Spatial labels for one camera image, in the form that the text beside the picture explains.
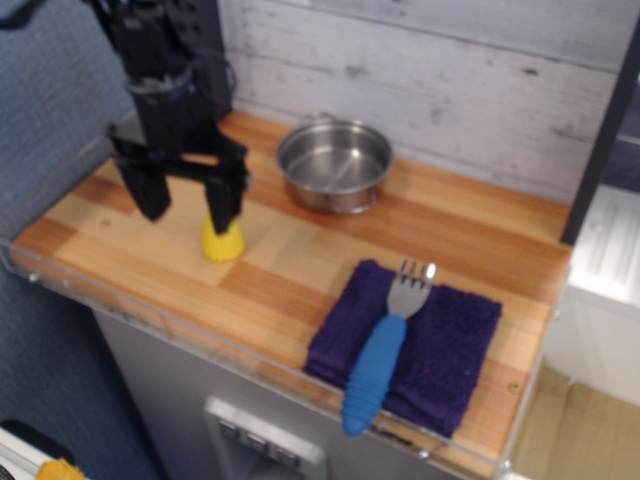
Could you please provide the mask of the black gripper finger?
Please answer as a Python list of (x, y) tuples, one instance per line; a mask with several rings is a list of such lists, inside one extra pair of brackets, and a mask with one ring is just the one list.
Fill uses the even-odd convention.
[(158, 220), (171, 204), (165, 174), (149, 165), (119, 163), (118, 168), (143, 216), (150, 221)]
[(216, 234), (224, 234), (241, 212), (246, 176), (211, 176), (204, 185), (213, 229)]

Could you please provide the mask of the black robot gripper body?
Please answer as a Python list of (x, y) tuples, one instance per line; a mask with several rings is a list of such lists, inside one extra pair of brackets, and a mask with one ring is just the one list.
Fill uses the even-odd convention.
[(247, 149), (222, 134), (215, 102), (190, 74), (129, 77), (132, 117), (111, 124), (107, 136), (130, 190), (166, 190), (170, 175), (208, 190), (245, 190)]

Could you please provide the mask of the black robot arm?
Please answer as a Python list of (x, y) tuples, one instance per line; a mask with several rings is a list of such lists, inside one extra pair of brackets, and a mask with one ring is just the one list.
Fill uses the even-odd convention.
[(122, 62), (136, 113), (107, 129), (117, 166), (141, 213), (159, 219), (170, 175), (203, 184), (212, 229), (225, 234), (248, 188), (246, 148), (222, 134), (230, 80), (215, 6), (196, 1), (94, 1)]

